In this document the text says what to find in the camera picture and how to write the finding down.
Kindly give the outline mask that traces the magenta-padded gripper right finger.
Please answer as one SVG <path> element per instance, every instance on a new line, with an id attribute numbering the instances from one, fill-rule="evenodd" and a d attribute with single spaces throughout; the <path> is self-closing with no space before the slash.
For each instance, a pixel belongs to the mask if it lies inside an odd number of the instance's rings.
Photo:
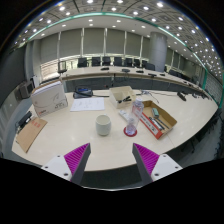
<path id="1" fill-rule="evenodd" d="M 133 144 L 132 153 L 135 157 L 144 185 L 152 183 L 182 169 L 182 167 L 167 154 L 158 155 L 137 143 Z"/>

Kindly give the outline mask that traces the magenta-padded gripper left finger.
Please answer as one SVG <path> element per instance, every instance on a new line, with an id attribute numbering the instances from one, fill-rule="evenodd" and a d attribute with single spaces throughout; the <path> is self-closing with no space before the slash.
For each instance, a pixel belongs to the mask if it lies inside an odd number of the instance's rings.
<path id="1" fill-rule="evenodd" d="M 42 166 L 42 169 L 79 185 L 91 153 L 90 144 L 84 144 L 65 155 L 57 155 Z"/>

